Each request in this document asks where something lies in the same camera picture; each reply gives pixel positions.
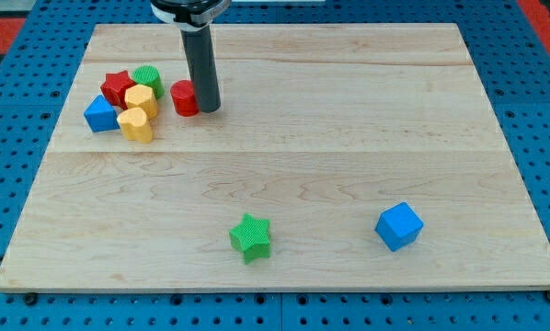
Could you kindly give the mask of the black robot arm flange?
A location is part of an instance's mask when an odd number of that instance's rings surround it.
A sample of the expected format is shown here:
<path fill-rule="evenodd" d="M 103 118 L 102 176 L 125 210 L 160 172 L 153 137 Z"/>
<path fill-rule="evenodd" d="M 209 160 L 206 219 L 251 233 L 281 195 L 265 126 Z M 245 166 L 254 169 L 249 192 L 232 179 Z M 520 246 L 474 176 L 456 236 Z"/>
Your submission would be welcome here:
<path fill-rule="evenodd" d="M 184 31 L 205 28 L 220 16 L 231 0 L 151 0 L 153 14 L 162 22 Z"/>

